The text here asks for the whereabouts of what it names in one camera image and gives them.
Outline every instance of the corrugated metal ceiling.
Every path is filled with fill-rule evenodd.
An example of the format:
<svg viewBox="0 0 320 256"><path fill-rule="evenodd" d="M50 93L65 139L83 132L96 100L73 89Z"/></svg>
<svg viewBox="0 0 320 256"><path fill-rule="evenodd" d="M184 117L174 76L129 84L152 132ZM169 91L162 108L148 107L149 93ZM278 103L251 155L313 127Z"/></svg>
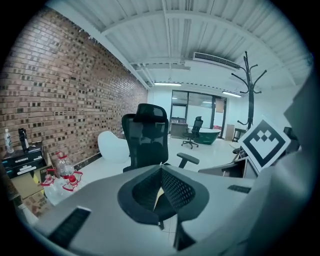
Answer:
<svg viewBox="0 0 320 256"><path fill-rule="evenodd" d="M189 72L194 78L190 83L197 83L197 76L208 76L207 86L244 89L231 71L225 84L218 85L210 74L192 73L184 61L192 59L194 52L244 67L247 51L249 65L259 65L252 69L253 80L267 69L257 84L261 90L299 86L311 68L311 55L294 27L266 0L66 2L114 45L149 85L156 81L187 83L184 72ZM245 77L241 69L234 73Z"/></svg>

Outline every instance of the white chair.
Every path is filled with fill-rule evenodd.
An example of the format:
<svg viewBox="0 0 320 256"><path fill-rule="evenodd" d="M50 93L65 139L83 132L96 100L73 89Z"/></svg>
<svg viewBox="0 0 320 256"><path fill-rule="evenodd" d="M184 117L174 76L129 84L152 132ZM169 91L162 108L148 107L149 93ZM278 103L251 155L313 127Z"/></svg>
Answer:
<svg viewBox="0 0 320 256"><path fill-rule="evenodd" d="M103 131L98 136L98 147L102 157L116 164L129 160L129 147L125 139L118 138L111 131Z"/></svg>

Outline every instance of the desk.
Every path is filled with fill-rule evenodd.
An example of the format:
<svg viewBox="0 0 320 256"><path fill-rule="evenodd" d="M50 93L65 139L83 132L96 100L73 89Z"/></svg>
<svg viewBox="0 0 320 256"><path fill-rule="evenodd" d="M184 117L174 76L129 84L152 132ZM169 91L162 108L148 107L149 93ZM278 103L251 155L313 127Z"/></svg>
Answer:
<svg viewBox="0 0 320 256"><path fill-rule="evenodd" d="M230 185L252 187L254 180L197 173L171 165L152 165L120 175L103 178L83 187L42 216L35 229L48 237L75 208L91 213L71 240L68 250L86 255L164 256L176 252L157 225L141 224L131 219L118 203L123 184L153 168L178 172L206 187L209 201L198 217L181 223L184 232L200 241L216 231L230 217L248 194L228 189Z"/></svg>
<svg viewBox="0 0 320 256"><path fill-rule="evenodd" d="M209 192L209 202L201 214L192 220L183 221L181 226L193 240L201 241L211 235L235 212L248 194L235 192L228 187L238 185L252 187L255 180L246 178L223 177L166 166L192 180L201 183Z"/></svg>
<svg viewBox="0 0 320 256"><path fill-rule="evenodd" d="M120 187L150 168L152 166L89 183L42 216L35 229L48 237L76 207L81 206L92 212L71 241L69 251L77 255L79 252L83 255L174 254L176 250L164 239L158 226L135 222L118 203Z"/></svg>
<svg viewBox="0 0 320 256"><path fill-rule="evenodd" d="M189 133L191 133L192 126L189 126ZM214 143L216 138L219 136L221 130L218 129L209 129L209 128L200 128L199 138L195 138L193 141L199 144L211 145Z"/></svg>

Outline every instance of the brick wall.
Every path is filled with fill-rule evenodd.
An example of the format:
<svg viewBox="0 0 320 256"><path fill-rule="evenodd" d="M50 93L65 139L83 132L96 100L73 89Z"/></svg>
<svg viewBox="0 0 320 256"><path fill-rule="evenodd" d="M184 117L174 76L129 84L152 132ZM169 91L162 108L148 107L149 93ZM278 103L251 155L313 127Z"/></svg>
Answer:
<svg viewBox="0 0 320 256"><path fill-rule="evenodd" d="M43 140L74 163L96 154L102 131L122 134L121 118L147 102L148 92L102 45L56 11L45 8L25 26L1 74L0 151L9 129Z"/></svg>

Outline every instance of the glass door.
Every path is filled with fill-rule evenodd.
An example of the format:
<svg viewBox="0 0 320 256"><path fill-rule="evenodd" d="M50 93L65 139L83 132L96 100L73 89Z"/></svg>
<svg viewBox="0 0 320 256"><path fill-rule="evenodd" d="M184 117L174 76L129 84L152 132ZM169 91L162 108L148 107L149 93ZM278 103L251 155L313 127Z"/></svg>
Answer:
<svg viewBox="0 0 320 256"><path fill-rule="evenodd" d="M189 127L194 126L196 117L201 116L202 128L211 128L213 109L213 96L189 92L189 102L186 115L186 123Z"/></svg>
<svg viewBox="0 0 320 256"><path fill-rule="evenodd" d="M169 132L171 131L172 123L186 123L187 106L188 93L186 91L172 91Z"/></svg>
<svg viewBox="0 0 320 256"><path fill-rule="evenodd" d="M213 129L223 131L224 118L226 115L226 100L224 98L215 97L214 107Z"/></svg>

